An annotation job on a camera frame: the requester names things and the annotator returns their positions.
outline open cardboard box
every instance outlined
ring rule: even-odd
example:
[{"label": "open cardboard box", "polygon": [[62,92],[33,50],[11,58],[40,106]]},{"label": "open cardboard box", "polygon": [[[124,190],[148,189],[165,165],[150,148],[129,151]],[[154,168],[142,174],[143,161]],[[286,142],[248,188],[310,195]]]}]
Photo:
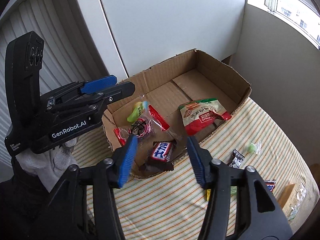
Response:
[{"label": "open cardboard box", "polygon": [[[170,129],[179,135],[177,148],[173,152],[172,160],[176,162],[186,156],[186,138],[182,117],[178,106],[188,101],[217,98],[224,108],[234,115],[237,109],[246,101],[251,93],[250,84],[233,68],[216,60],[200,50],[189,50],[175,57],[169,58],[159,64],[144,70],[125,81],[135,84],[135,92],[131,97],[114,102],[108,106],[102,122],[107,139],[112,150],[121,147],[114,129],[129,126],[127,117],[132,112],[132,106],[145,95],[149,103],[170,125]],[[223,121],[216,122],[196,134],[200,142],[213,136],[213,132]],[[152,148],[153,141],[172,140],[164,132],[155,138],[148,138],[139,148],[131,175],[144,179],[155,174],[139,171],[145,162],[148,150]]]}]

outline white glove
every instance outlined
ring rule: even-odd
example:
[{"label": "white glove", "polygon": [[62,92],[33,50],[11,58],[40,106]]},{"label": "white glove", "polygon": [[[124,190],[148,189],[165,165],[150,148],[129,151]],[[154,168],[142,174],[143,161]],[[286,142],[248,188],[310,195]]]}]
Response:
[{"label": "white glove", "polygon": [[65,142],[60,147],[42,154],[27,149],[16,156],[21,168],[30,175],[38,176],[48,192],[71,164],[77,164],[71,155],[77,139]]}]

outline plastic bag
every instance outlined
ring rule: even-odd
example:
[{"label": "plastic bag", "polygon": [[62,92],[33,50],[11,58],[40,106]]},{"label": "plastic bag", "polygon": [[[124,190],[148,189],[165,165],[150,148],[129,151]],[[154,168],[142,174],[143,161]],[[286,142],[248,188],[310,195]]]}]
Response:
[{"label": "plastic bag", "polygon": [[278,203],[289,221],[292,221],[297,215],[306,194],[305,186],[296,178],[292,179],[284,188]]},{"label": "plastic bag", "polygon": [[291,208],[291,212],[288,216],[288,220],[292,221],[295,216],[297,215],[299,208],[301,206],[302,201],[304,200],[304,198],[306,197],[307,194],[307,190],[304,187],[304,185],[302,184],[302,182],[300,183],[299,189],[297,190],[297,193],[295,195],[297,202],[296,203],[292,203],[290,208]]},{"label": "plastic bag", "polygon": [[262,141],[258,141],[257,143],[250,142],[247,144],[246,152],[250,154],[260,155],[261,153]]},{"label": "plastic bag", "polygon": [[164,131],[169,133],[172,138],[176,138],[177,136],[170,131],[169,128],[169,124],[163,117],[153,108],[153,106],[149,105],[148,111],[141,114],[131,126],[118,127],[114,129],[114,133],[120,144],[124,146],[130,134],[134,134],[138,137],[138,144],[141,144],[150,136],[155,137],[156,134]]},{"label": "plastic bag", "polygon": [[216,98],[190,101],[179,106],[189,136],[212,124],[215,119],[229,120],[231,115]]}]

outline cardboard flap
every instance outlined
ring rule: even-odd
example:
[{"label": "cardboard flap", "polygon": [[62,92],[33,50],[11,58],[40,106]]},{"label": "cardboard flap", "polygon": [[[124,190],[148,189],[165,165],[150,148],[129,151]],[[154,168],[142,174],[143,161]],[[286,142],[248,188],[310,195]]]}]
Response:
[{"label": "cardboard flap", "polygon": [[173,78],[196,67],[196,52],[194,49],[183,52],[171,57],[161,63],[153,65],[126,80],[135,85],[135,92],[131,97],[124,98],[108,106],[111,113],[114,113],[120,107],[129,103],[138,96],[143,96],[148,92],[166,84]]},{"label": "cardboard flap", "polygon": [[105,115],[102,116],[103,129],[111,145],[111,149],[114,151],[115,149],[121,147],[121,144],[119,143],[118,138],[113,131],[117,127],[115,125],[115,121],[113,120],[113,116],[108,109],[104,111],[104,114],[107,117],[105,117]]},{"label": "cardboard flap", "polygon": [[217,98],[223,107],[232,113],[237,103],[196,69],[184,73],[173,81],[192,99]]},{"label": "cardboard flap", "polygon": [[197,56],[197,70],[238,104],[250,84],[233,68],[205,52],[197,51]]},{"label": "cardboard flap", "polygon": [[149,92],[146,98],[163,118],[175,112],[179,105],[190,101],[190,98],[173,81]]}]

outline white cabinet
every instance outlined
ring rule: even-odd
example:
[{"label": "white cabinet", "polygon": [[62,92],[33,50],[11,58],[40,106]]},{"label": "white cabinet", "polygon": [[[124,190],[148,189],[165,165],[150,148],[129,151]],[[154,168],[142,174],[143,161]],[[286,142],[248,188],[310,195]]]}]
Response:
[{"label": "white cabinet", "polygon": [[101,2],[124,67],[132,76],[192,48],[219,60],[235,53],[245,0]]}]

